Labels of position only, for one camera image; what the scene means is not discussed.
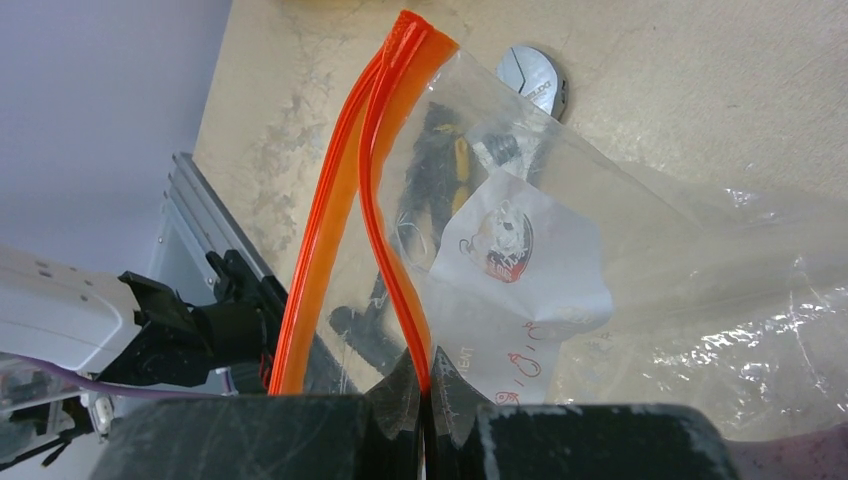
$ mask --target paper label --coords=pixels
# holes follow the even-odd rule
[[[612,314],[598,228],[502,169],[448,222],[422,299],[434,345],[501,405],[542,403],[560,344]]]

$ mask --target scratched surface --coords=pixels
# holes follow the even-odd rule
[[[331,397],[175,400],[117,425],[93,480],[345,479],[361,474],[370,409]]]
[[[401,8],[492,69],[512,44],[543,48],[572,86],[564,120],[615,161],[848,198],[844,2],[235,0],[195,161],[287,287],[335,118]],[[336,294],[362,308],[376,266],[350,230]]]

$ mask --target orange plastic strip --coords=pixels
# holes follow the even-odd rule
[[[421,389],[429,390],[429,328],[412,282],[386,242],[383,214],[375,197],[395,137],[427,82],[456,49],[453,40],[421,17],[404,11],[348,96],[330,141],[304,232],[274,356],[269,394],[297,394],[303,389],[309,349],[356,193],[357,171],[368,238],[409,345]]]
[[[427,83],[458,46],[418,15],[401,13],[382,49],[359,144],[359,190],[368,239],[409,346],[423,392],[430,390],[430,330],[421,301],[384,233],[377,189],[395,138]]]
[[[312,338],[353,206],[357,188],[358,132],[381,58],[382,52],[377,52],[356,81],[339,114],[327,149],[283,315],[269,395],[297,394],[303,390]],[[355,138],[350,138],[351,133],[357,134]]]

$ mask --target ziploc bag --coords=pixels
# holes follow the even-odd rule
[[[848,409],[846,220],[613,164],[404,12],[336,125],[270,392],[301,391],[317,333],[342,391],[404,348],[427,391],[438,346],[498,404],[682,403],[739,440],[820,429]]]

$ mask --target black object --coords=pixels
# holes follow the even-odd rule
[[[452,108],[429,104],[421,135],[413,145],[414,159],[406,172],[406,186],[391,239],[392,247],[401,254],[414,248],[413,239],[420,232],[413,224],[425,214],[429,214],[432,240],[438,250],[454,208],[464,203],[461,195],[467,197],[470,191],[471,153],[460,123],[459,114]],[[390,305],[386,285],[378,273],[365,312],[338,307],[329,319],[330,326],[345,343],[383,375],[389,374],[402,352],[402,347],[387,335],[383,326],[383,314]]]
[[[166,400],[114,429],[92,479],[414,479],[409,354],[362,395]]]
[[[254,375],[236,377],[242,393],[264,393],[259,363],[276,351],[288,294],[275,277],[256,278],[236,250],[223,258],[209,252],[206,260],[218,274],[216,302],[193,306],[168,286],[126,272],[118,277],[139,303],[135,322],[141,332],[97,380],[126,385],[168,383],[193,387],[206,382],[209,371],[241,365]],[[304,391],[351,391],[338,362],[315,336]]]
[[[15,403],[25,403],[49,395],[50,378],[47,373],[36,370],[32,379],[23,382],[14,375],[0,378],[0,397],[13,398]]]
[[[409,353],[365,395],[167,400],[117,425],[95,480],[703,479],[738,476],[716,429],[669,405],[497,406],[441,349],[432,397]]]
[[[74,421],[74,426],[57,433],[56,438],[49,442],[27,450],[8,462],[0,463],[0,472],[8,470],[33,457],[37,457],[42,453],[53,450],[44,458],[44,460],[41,461],[42,467],[49,467],[54,461],[56,461],[57,458],[59,458],[65,449],[70,446],[74,439],[94,432],[94,426],[91,424],[91,418],[88,415],[88,410],[79,403],[79,398],[74,397],[64,400],[62,402],[62,410],[66,411],[71,416]],[[35,418],[39,420],[40,426],[36,429],[36,433],[38,435],[45,434],[47,422],[50,418],[50,404],[36,405],[35,407],[17,410],[12,414],[12,417],[8,421],[15,422],[22,419],[25,420],[26,418],[32,418],[31,415],[35,415]]]

